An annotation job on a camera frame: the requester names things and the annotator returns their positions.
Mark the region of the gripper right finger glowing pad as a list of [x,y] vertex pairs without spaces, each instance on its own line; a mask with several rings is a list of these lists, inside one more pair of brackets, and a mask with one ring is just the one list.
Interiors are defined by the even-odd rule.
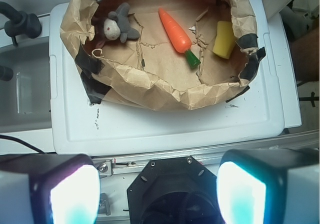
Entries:
[[227,224],[318,224],[320,152],[230,149],[221,158],[216,193]]

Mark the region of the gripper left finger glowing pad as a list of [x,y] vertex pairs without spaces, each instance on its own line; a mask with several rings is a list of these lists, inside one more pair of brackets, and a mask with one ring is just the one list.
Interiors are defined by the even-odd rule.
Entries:
[[2,224],[94,224],[101,183],[86,154],[0,157]]

